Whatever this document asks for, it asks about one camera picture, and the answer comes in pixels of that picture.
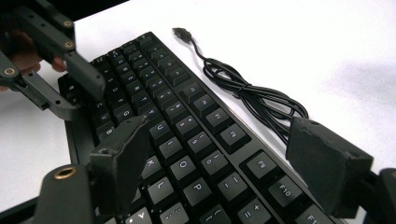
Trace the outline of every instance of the finger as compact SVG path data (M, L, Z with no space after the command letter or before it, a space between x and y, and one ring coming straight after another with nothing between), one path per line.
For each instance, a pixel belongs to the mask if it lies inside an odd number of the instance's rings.
M34 64L33 66L30 66L30 67L25 68L20 71L21 71L21 74L27 75L27 74L31 73L32 71L38 72L40 70L40 68L41 68L41 65L39 63L37 63L37 64Z
M52 61L52 68L57 72L66 71L66 65L64 63L64 60L58 56L55 56Z
M9 59L20 70L27 69L42 61L37 54L33 40L27 34L14 32L12 33L12 41L16 45L17 50L9 56Z
M2 87L2 86L0 86L0 91L7 91L8 90L8 87Z

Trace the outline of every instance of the white table surface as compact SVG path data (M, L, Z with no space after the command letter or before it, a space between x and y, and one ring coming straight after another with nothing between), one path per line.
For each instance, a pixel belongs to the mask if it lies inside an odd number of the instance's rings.
M279 157L285 147L240 102L202 74L188 29L206 57L256 86L283 91L310 118L375 157L373 171L396 167L396 2L133 0L76 21L88 61L152 31ZM39 73L57 89L43 63ZM43 176L70 162L64 122L18 92L0 93L0 212L37 196ZM350 223L361 223L363 212Z

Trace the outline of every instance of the black key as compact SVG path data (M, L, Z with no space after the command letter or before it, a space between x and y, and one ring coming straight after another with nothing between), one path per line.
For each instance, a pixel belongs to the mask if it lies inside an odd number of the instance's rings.
M236 172L220 181L218 188L224 202L230 207L238 205L248 196L248 185Z
M205 95L204 90L198 85L198 83L193 83L188 88L184 89L180 93L181 97L188 103L192 104L194 101L198 100L201 96Z
M268 190L282 207L288 206L303 194L288 176L283 176Z
M158 62L159 62L161 59L163 59L163 58L165 58L165 57L167 57L167 56L168 56L168 53L167 53L165 50L159 49L159 50L157 50L157 51L155 51L155 52L153 52L153 53L151 54L151 59L152 59L154 62L156 62L156 63L157 63L157 66L158 66Z
M191 115L176 123L175 127L175 132L182 142L187 141L201 131L201 126L198 125Z
M296 224L312 224L312 223L320 223L320 224L331 224L332 222L329 220L326 215L316 206L311 205L308 209L306 209L302 214L300 214L295 219Z
M204 175L212 182L217 181L224 175L228 174L232 167L219 150L214 151L201 161L204 168Z
M133 41L123 44L120 49L122 49L125 55L130 55L131 53L137 51L137 47Z
M181 119L189 115L186 107L181 102L176 102L165 109L165 117L171 125L176 124Z
M221 108L208 114L204 119L204 124L213 134L219 133L232 123L233 120Z
M164 142L159 146L160 156L165 166L168 166L186 154L176 137Z
M146 111L151 103L151 97L146 91L141 91L138 94L131 97L132 108L137 114Z
M186 224L190 220L181 203L176 203L160 214L160 221L162 224Z
M242 208L238 212L238 216L243 224L264 224L267 223L271 218L271 214L269 214L269 212L257 198Z
M147 43L149 43L149 42L151 42L152 41L152 38L151 38L151 36L149 36L149 35L141 35L141 36L139 36L137 39L136 39L136 42L140 45L140 46L143 46L143 45L145 45L145 44L147 44Z
M231 224L231 220L221 205L216 205L199 218L201 224Z
M134 211L140 207L142 207L146 203L145 197L142 197L142 193L140 189L136 190L136 195L134 196L134 200L131 202L130 211Z
M108 127L105 130L102 130L100 133L97 133L99 141L103 141L106 137L108 137L109 135L113 134L114 131L116 131L114 129L114 126Z
M122 76L123 74L132 71L131 66L128 63L123 63L116 67L117 75Z
M175 59L170 56L158 61L158 67L160 68L160 71L166 76L169 75L170 71L173 70L173 67L175 67L176 64L177 63Z
M126 90L128 91L130 96L133 96L137 94L138 92L142 91L144 88L142 86L142 83L140 81L135 81L133 83L130 83L128 86L126 86Z
M145 169L142 172L143 185L150 185L165 174L156 156L148 158Z
M162 78L156 77L148 82L148 92L152 97L156 97L159 93L164 91L166 87L165 81Z
M168 177L164 177L148 187L148 195L154 212L160 211L177 197Z
M146 115L148 117L148 127L151 128L153 125L157 124L163 120L161 112L158 110L157 106L153 103L149 103L145 106L146 110L139 112L138 115Z
M164 89L163 92L159 93L154 98L155 103L160 110L165 110L168 106L174 104L177 101L175 94L169 89Z
M205 132L200 132L187 141L187 150L195 159L201 159L203 156L215 149L215 147L215 144Z
M109 71L106 74L104 74L103 77L105 78L105 81L106 81L107 85L111 85L111 84L117 82L116 75L114 75L114 73L111 72L111 71Z
M137 61L136 63L133 63L134 70L139 73L142 71L144 68L149 66L149 61L147 59L141 59Z
M152 54L152 53L154 53L155 51L157 51L157 50L159 50L159 49L161 49L161 47L158 46L158 45L156 45L156 46L154 46L154 47L149 48L148 51L147 51L147 53L148 53L148 54Z
M190 78L189 74L187 74L184 69L178 65L176 67L172 67L170 72L166 72L165 75L174 87Z
M251 138L237 124L233 124L218 135L218 140L229 154L233 154Z
M183 189L183 196L187 201L189 210L196 214L213 202L212 190L206 182L199 178Z
M157 71L152 66L149 66L139 72L139 77L142 80L143 85L147 87L149 85L149 80L159 76Z
M121 55L121 56L119 56L117 58L111 59L110 62L115 67L117 67L119 65L122 65L123 63L127 63L126 59L125 59L125 57L123 55Z
M155 147L159 146L174 135L164 120L150 128L149 132L151 133L151 140Z
M111 122L110 114L106 111L103 114L96 114L98 117L93 119L93 125L95 127L101 127L102 125Z
M143 58L144 58L144 56L143 56L142 52L140 52L140 50L138 50L128 56L128 61L130 63L136 63L137 61L139 61Z
M251 179L260 184L276 172L276 164L264 152L260 152L247 163L247 169Z
M191 105L192 110L200 119L204 118L218 107L218 104L207 94L194 101Z
M122 50L121 49L113 49L107 53L107 57L111 59L115 59L119 56L122 55Z
M137 80L136 74L134 71L129 71L125 74L122 74L120 77L121 82L124 86L128 86L129 84L133 83L134 81Z
M105 55L99 56L99 57L93 59L92 62L91 62L91 64L94 67L96 67L96 68L100 67L101 65L104 65L106 63L107 63L107 60L106 60L106 56Z
M189 156L185 156L169 167L172 177L177 185L182 188L198 176L198 170Z
M129 105L122 105L114 110L114 117L116 118L118 124L121 124L123 121L131 118L133 115L134 112Z
M128 217L125 223L152 224L152 221L148 209L144 207Z
M128 104L128 102L126 101L126 98L123 94L117 94L114 95L113 97L109 97L108 98L108 103L110 104L110 108L113 112L113 114L115 114L115 110L122 107L123 105Z

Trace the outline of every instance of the keyboard frame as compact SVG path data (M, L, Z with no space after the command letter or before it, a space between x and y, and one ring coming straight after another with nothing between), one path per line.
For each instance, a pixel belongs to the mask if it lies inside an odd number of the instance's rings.
M198 78L191 70L190 68L184 64L177 56L176 54L173 53L172 50L170 50L168 47L165 46L165 44L159 39L154 33L152 32L147 32L142 35L150 35L155 42L157 42L165 51L174 58L177 61L177 64L181 66L189 75L190 79L180 83L179 85L173 87L168 79L163 75L163 73L158 69L158 67L153 66L154 68L157 69L157 72L161 78L167 82L169 88L174 92L174 94L177 96L178 100L183 103L183 105L186 107L187 110L189 110L190 114L195 118L195 120L201 125L203 130L208 134L208 136L212 139L212 141L216 144L216 147L221 151L221 153L224 155L224 157L230 162L231 166L237 171L237 173L245 180L247 185L251 188L251 190L258 196L258 198L261 200L263 205L266 207L266 209L271 213L272 216L275 217L276 220L282 220L282 218L278 215L278 212L273 208L273 206L268 202L267 199L265 199L262 194L260 193L260 190L255 187L255 185L250 181L248 176L245 174L245 172L241 169L240 164L242 164L244 161L246 161L249 157L251 157L253 154L257 153L258 150L263 150L268 157L270 157L271 160L275 162L275 164L280 168L280 170L287 175L302 191L303 193L309 197L314 204L318 206L318 203L315 201L311 193L309 192L307 186L304 184L304 182L297 176L297 174L281 159L279 156L271 149L268 147L265 142L260 139L260 137L255 134L247 125L244 121L242 121L232 110L230 107L228 107L212 90L210 90L206 84ZM60 77L58 79L58 84L60 87L60 93L64 95L65 89L64 89L64 77ZM192 83L198 83L201 88L210 96L213 98L215 103L219 105L220 108L222 108L229 116L230 118L233 119L233 121L247 134L251 137L251 140L244 145L242 148L238 149L235 151L233 154L228 154L227 151L222 147L222 145L217 141L216 136L210 132L206 126L202 123L202 120L197 117L197 115L191 110L190 106L188 103L186 103L183 98L180 96L180 92L190 86ZM82 107L79 111L80 116L77 117L76 120L72 121L66 121L65 124L65 129L66 129L66 135L67 135L67 141L69 145L69 152L70 152L70 158L72 163L79 163L83 165L88 165L90 162L90 152L94 149L94 138L92 137L92 130L89 128L91 127L91 122L86 119L88 116L88 111ZM346 223L343 219L337 219L330 217L330 219L334 223Z

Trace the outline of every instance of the black cable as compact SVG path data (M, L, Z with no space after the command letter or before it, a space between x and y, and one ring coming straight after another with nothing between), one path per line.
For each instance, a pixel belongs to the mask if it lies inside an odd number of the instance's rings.
M191 33L186 29L174 28L173 31L187 44L190 42L193 44L198 57L204 60L204 74L222 89L232 91L233 96L240 99L256 119L273 130L285 145L288 143L290 130L290 126L284 124L285 121L290 124L291 118L296 113L300 117L308 119L306 109L285 93L251 85L230 65L204 57L198 51Z

